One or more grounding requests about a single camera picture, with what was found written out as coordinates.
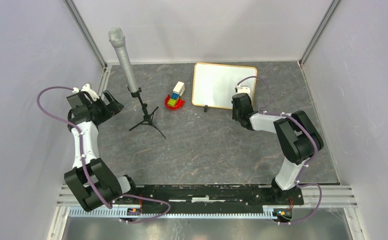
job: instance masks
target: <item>marble surface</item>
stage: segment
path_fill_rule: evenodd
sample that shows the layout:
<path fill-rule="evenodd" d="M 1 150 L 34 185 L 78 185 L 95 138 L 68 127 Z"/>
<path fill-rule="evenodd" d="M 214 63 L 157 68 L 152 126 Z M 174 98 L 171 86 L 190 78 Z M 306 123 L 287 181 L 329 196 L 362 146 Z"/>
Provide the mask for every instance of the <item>marble surface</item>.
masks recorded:
<path fill-rule="evenodd" d="M 272 112 L 304 110 L 322 134 L 306 83 L 296 62 L 237 62 L 258 69 L 271 87 Z M 270 183 L 283 162 L 275 134 L 250 131 L 232 120 L 231 110 L 191 104 L 194 63 L 134 65 L 141 97 L 152 111 L 159 106 L 154 123 L 157 130 L 141 125 L 143 114 L 137 98 L 132 98 L 123 70 L 111 68 L 107 90 L 122 103 L 121 113 L 100 125 L 100 156 L 119 177 L 128 174 L 136 184 Z M 182 109 L 171 111 L 164 99 L 178 82 L 185 83 Z M 265 104 L 269 92 L 257 82 L 254 108 Z M 304 172 L 302 182 L 337 182 L 327 148 L 321 150 Z"/>

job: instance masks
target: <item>microphone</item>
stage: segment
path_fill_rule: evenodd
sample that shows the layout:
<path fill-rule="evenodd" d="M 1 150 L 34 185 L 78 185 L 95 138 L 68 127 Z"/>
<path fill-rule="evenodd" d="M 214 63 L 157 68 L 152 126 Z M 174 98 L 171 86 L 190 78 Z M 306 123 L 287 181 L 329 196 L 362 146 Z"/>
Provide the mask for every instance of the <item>microphone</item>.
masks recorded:
<path fill-rule="evenodd" d="M 122 66 L 125 72 L 129 91 L 132 97 L 136 98 L 139 95 L 139 88 L 136 84 L 135 76 L 133 75 L 132 65 L 130 64 L 129 55 L 126 50 L 126 40 L 122 29 L 119 27 L 110 29 L 108 31 L 108 38 L 117 53 L 120 66 Z"/>

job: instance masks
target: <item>tripod leg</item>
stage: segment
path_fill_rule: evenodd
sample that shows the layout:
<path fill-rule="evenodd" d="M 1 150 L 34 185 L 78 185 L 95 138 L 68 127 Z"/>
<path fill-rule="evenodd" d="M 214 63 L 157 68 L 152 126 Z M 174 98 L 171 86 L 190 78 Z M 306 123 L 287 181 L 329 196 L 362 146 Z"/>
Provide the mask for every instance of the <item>tripod leg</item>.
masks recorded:
<path fill-rule="evenodd" d="M 139 126 L 139 125 L 141 125 L 141 124 L 143 124 L 143 123 L 144 123 L 144 121 L 142 121 L 142 122 L 136 124 L 133 128 L 129 129 L 129 131 L 132 131 L 132 130 L 135 129 L 137 126 Z"/>
<path fill-rule="evenodd" d="M 151 116 L 151 122 L 152 122 L 152 120 L 154 119 L 154 113 L 155 113 L 155 111 L 158 109 L 158 106 L 153 110 L 153 112 L 150 114 L 150 116 Z"/>
<path fill-rule="evenodd" d="M 155 128 L 161 134 L 161 136 L 163 136 L 165 139 L 167 139 L 166 136 L 164 136 L 164 134 L 155 126 L 155 124 L 151 123 L 151 126 L 153 128 Z"/>

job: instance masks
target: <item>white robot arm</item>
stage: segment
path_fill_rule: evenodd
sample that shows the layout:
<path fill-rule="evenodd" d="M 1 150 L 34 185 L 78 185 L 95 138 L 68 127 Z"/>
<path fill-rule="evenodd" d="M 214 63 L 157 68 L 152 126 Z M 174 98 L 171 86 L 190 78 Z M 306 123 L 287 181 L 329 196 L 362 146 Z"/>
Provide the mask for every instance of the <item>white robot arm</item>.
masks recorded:
<path fill-rule="evenodd" d="M 295 188 L 295 180 L 314 148 L 304 133 L 289 119 L 280 115 L 259 113 L 253 110 L 251 99 L 246 93 L 238 93 L 232 97 L 232 119 L 239 121 L 241 126 L 253 131 L 266 131 L 278 135 L 285 159 L 281 170 L 272 181 L 272 187 L 278 194 Z M 304 111 L 286 113 L 296 119 L 312 136 L 317 149 L 323 148 L 323 140 Z"/>

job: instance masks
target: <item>white block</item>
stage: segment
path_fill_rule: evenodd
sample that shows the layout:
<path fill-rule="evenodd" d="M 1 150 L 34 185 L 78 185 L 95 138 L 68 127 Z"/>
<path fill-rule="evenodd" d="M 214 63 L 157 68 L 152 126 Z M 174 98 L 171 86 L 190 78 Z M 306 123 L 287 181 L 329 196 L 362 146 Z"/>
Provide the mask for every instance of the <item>white block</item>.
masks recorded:
<path fill-rule="evenodd" d="M 185 91 L 185 84 L 181 81 L 179 81 L 175 88 L 173 88 L 173 92 L 178 94 L 179 96 L 182 96 L 183 92 Z"/>

